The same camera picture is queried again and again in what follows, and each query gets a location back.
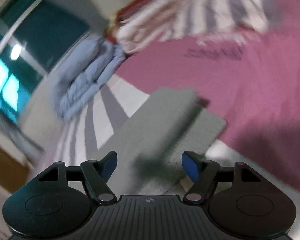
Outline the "brown wooden door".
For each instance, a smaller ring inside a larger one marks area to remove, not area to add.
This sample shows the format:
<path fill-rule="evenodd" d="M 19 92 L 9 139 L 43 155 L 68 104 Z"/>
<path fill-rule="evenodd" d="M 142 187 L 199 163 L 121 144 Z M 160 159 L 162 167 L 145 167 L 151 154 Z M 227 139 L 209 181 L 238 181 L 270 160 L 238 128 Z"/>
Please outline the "brown wooden door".
<path fill-rule="evenodd" d="M 0 186 L 9 193 L 20 189 L 30 173 L 28 166 L 24 166 L 0 148 Z"/>

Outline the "red patterned blanket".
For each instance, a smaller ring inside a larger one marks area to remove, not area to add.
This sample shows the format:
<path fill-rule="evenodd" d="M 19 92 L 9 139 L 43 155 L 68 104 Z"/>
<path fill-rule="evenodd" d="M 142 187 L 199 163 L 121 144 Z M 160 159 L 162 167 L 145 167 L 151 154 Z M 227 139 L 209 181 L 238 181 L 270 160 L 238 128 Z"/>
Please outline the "red patterned blanket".
<path fill-rule="evenodd" d="M 110 17 L 107 28 L 103 36 L 111 43 L 117 44 L 116 33 L 134 14 L 149 3 L 149 0 L 134 0 L 127 6 L 121 8 Z"/>

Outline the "grey pants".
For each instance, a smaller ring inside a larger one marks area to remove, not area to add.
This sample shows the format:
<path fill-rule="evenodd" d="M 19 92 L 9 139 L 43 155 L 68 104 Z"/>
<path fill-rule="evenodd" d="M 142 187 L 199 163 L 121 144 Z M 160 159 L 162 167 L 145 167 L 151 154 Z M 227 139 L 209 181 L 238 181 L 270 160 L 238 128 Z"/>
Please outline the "grey pants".
<path fill-rule="evenodd" d="M 117 196 L 162 195 L 186 176 L 182 153 L 202 157 L 226 127 L 199 102 L 189 89 L 157 90 L 101 147 L 99 156 L 118 156 L 107 182 Z"/>

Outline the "folded light blue quilt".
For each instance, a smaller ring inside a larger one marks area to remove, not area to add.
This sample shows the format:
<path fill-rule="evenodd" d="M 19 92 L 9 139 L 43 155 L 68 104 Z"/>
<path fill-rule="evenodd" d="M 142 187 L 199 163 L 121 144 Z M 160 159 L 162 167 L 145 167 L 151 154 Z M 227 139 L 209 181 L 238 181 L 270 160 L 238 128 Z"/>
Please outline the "folded light blue quilt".
<path fill-rule="evenodd" d="M 59 65 L 52 80 L 51 99 L 57 116 L 70 121 L 125 59 L 120 45 L 96 34 L 79 42 Z"/>

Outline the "window with metal frame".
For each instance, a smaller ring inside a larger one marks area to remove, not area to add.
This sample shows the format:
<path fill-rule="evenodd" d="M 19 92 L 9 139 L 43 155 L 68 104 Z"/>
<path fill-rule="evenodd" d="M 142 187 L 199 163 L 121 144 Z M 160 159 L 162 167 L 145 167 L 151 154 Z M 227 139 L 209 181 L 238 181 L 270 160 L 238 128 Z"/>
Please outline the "window with metal frame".
<path fill-rule="evenodd" d="M 0 112 L 18 123 L 32 93 L 89 27 L 48 0 L 9 0 L 0 11 Z"/>

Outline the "striped pink white pillow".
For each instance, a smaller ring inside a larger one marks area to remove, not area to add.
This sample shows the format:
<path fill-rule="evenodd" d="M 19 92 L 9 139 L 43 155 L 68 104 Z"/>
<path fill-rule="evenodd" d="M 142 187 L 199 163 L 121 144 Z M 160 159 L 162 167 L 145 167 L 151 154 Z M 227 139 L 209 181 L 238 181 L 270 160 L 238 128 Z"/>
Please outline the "striped pink white pillow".
<path fill-rule="evenodd" d="M 268 29 L 262 0 L 151 0 L 123 20 L 115 38 L 125 53 L 134 54 L 154 40 L 178 40 L 237 27 Z"/>

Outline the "striped pink grey bedsheet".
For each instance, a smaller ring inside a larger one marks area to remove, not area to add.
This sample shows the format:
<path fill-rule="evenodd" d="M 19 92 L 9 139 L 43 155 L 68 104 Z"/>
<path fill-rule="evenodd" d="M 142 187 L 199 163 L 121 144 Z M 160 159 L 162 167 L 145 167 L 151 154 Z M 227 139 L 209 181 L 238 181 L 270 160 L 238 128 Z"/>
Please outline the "striped pink grey bedsheet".
<path fill-rule="evenodd" d="M 300 198 L 300 31 L 243 37 L 157 42 L 129 58 L 55 135 L 37 171 L 116 151 L 116 194 L 163 194 L 193 151 L 245 160 Z"/>

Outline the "grey curtain left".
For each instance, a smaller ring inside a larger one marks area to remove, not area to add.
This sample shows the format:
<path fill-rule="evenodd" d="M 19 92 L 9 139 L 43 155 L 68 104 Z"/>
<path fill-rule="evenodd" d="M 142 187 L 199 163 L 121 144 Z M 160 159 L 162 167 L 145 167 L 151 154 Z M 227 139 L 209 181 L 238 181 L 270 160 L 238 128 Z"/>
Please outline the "grey curtain left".
<path fill-rule="evenodd" d="M 30 161 L 36 162 L 44 150 L 27 137 L 20 128 L 0 112 L 0 132 L 3 133 Z"/>

